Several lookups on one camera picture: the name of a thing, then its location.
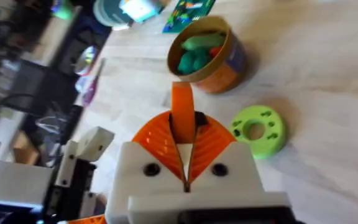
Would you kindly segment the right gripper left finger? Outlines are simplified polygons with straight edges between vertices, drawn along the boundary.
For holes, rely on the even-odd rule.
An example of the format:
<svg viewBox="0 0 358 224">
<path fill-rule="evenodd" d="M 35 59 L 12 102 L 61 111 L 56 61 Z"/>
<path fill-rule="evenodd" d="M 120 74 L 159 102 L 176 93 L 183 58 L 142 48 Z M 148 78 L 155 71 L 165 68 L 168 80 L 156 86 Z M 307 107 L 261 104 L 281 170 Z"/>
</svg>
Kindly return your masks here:
<svg viewBox="0 0 358 224">
<path fill-rule="evenodd" d="M 170 112 L 152 118 L 119 152 L 105 210 L 107 223 L 177 223 L 185 194 Z"/>
</svg>

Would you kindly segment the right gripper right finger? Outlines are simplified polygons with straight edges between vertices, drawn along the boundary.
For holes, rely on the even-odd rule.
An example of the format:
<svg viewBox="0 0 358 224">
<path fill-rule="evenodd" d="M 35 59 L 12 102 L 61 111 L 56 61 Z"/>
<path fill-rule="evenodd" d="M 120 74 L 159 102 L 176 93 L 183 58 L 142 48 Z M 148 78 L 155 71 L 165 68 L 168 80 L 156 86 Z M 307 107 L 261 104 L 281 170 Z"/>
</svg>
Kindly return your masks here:
<svg viewBox="0 0 358 224">
<path fill-rule="evenodd" d="M 196 113 L 196 136 L 188 166 L 192 193 L 263 192 L 249 146 L 236 141 L 219 122 Z"/>
</svg>

